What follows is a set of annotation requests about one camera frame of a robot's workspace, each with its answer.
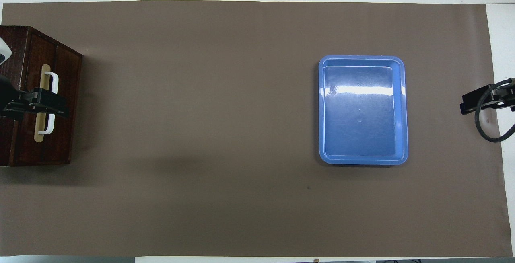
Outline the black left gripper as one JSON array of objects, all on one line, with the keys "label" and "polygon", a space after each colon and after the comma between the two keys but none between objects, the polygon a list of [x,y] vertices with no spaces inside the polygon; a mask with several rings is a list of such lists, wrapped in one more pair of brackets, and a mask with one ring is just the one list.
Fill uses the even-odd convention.
[{"label": "black left gripper", "polygon": [[[44,88],[34,88],[25,93],[25,100],[33,105],[24,104],[20,99],[21,94],[20,91],[13,87],[7,77],[0,75],[0,114],[2,118],[22,121],[26,113],[46,113],[64,118],[69,117],[69,110],[66,107],[66,98],[59,94],[55,94]],[[64,107],[64,109],[46,107]]]}]

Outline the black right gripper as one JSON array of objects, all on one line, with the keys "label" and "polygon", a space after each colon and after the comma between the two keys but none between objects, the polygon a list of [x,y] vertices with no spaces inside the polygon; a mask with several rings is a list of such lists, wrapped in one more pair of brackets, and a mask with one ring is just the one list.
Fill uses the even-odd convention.
[{"label": "black right gripper", "polygon": [[[515,78],[508,78],[502,82],[495,90],[488,91],[481,103],[481,109],[487,108],[487,105],[497,104],[496,109],[510,108],[511,112],[515,112]],[[489,87],[480,87],[462,95],[461,114],[475,112],[480,98],[488,89]]]}]

